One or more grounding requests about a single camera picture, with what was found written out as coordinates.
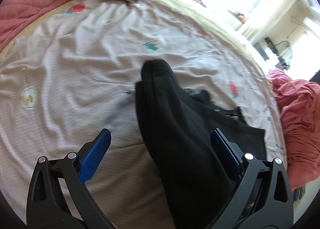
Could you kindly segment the black shirt with orange patches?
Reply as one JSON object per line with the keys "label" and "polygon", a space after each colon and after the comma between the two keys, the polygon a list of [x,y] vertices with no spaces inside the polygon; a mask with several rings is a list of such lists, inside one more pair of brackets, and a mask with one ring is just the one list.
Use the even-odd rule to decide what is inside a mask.
{"label": "black shirt with orange patches", "polygon": [[243,152],[266,159],[263,129],[248,126],[240,108],[214,105],[205,90],[187,93],[164,60],[144,63],[136,84],[136,113],[176,228],[207,227],[235,186],[210,150],[213,129]]}

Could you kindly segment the pink crumpled blanket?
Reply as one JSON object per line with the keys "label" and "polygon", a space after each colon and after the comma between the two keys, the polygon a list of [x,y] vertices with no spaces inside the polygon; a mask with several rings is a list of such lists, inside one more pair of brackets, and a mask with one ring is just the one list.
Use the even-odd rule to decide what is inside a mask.
{"label": "pink crumpled blanket", "polygon": [[319,84],[268,73],[280,111],[287,151],[287,175],[294,191],[319,177]]}

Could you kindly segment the floral beige bed sheet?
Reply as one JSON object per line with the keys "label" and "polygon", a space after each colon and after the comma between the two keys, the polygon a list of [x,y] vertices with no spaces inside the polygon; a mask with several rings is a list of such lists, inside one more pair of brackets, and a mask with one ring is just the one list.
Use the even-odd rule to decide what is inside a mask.
{"label": "floral beige bed sheet", "polygon": [[63,158],[107,128],[111,146],[87,183],[99,207],[118,228],[174,227],[135,110],[135,83],[155,58],[182,87],[240,107],[265,131],[267,159],[286,160],[266,64],[220,12],[192,0],[74,0],[1,55],[1,192],[21,220],[38,158]]}

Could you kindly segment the white side desk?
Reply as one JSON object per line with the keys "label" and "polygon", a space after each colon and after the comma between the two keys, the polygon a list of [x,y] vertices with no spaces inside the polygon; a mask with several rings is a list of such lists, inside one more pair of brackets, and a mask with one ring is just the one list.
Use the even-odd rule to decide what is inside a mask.
{"label": "white side desk", "polygon": [[293,50],[288,41],[274,44],[269,37],[263,38],[253,46],[266,63],[281,70],[290,69]]}

